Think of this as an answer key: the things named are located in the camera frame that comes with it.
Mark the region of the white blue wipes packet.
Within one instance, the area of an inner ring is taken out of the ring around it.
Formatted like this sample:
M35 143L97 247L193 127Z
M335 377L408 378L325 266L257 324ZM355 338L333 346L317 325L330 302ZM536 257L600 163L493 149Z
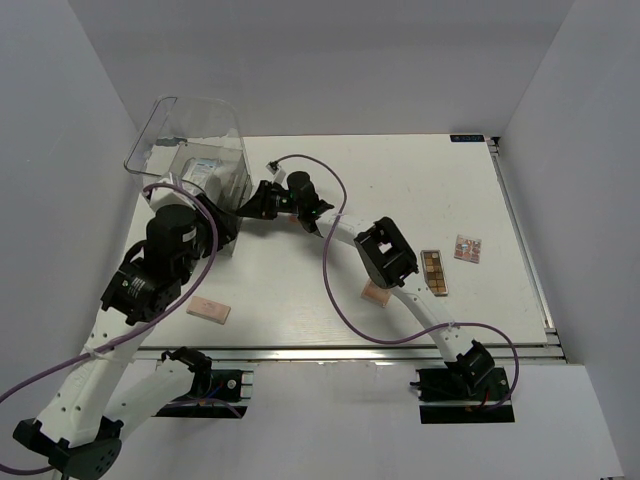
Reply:
M222 181L216 175L220 165L219 160L190 158L182 173L184 188L194 196L203 193L217 199L222 191Z

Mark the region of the pink makeup box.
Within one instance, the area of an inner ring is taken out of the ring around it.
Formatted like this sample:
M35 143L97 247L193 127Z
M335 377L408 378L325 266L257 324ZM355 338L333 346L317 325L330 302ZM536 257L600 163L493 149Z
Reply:
M231 312L231 307L210 299L194 296L191 298L186 312L197 318L224 325Z

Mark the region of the clear acrylic makeup organizer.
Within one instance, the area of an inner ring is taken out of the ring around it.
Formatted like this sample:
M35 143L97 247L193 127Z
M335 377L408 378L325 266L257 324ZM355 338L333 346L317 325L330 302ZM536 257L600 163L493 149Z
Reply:
M231 256L242 220L235 215L253 183L235 109L227 102L185 96L157 99L141 124L124 169L144 187L171 179L215 207L221 241Z

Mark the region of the long brown eyeshadow palette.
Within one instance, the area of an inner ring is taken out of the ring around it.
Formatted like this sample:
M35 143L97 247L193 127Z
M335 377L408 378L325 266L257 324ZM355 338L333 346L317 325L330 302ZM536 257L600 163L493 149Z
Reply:
M423 266L423 275L428 289L439 297L448 295L448 285L444 272L443 257L439 250L422 250L420 258Z

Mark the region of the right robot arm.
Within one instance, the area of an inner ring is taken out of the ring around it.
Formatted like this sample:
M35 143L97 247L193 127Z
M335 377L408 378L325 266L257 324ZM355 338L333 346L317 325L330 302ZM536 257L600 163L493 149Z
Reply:
M484 391L488 385L487 375L495 366L494 359L480 342L463 330L422 282L418 257L395 222L383 217L367 223L338 214L333 205L319 197L305 172L288 175L286 183L282 186L261 181L236 214L260 220L292 214L308 233L353 246L372 283L399 299L428 331L452 372L453 390L466 399Z

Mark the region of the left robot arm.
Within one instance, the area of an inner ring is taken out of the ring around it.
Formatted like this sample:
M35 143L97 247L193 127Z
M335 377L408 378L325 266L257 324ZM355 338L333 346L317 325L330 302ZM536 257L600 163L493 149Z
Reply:
M144 239L125 253L101 297L82 352L44 371L68 370L51 402L20 421L14 439L45 457L65 479L100 479L113 467L125 438L159 412L213 403L223 383L212 360L190 347L165 351L160 367L114 396L141 343L193 295L217 252L234 240L234 215L205 194L171 188Z

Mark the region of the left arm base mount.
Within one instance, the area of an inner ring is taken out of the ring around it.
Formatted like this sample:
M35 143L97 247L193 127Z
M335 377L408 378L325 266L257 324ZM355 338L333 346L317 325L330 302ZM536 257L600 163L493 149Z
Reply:
M245 416L253 393L253 369L216 365L203 352L188 347L164 351L157 367L169 361L185 364L193 381L185 394L161 408L156 417L242 419Z

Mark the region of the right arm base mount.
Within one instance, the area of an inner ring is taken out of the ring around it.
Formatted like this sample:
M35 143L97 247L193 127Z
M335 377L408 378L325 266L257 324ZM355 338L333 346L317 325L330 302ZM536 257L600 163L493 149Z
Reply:
M514 423L511 401L498 405L509 387L502 367L494 368L473 389L446 368L417 370L416 379L409 383L418 397L421 423L426 425Z

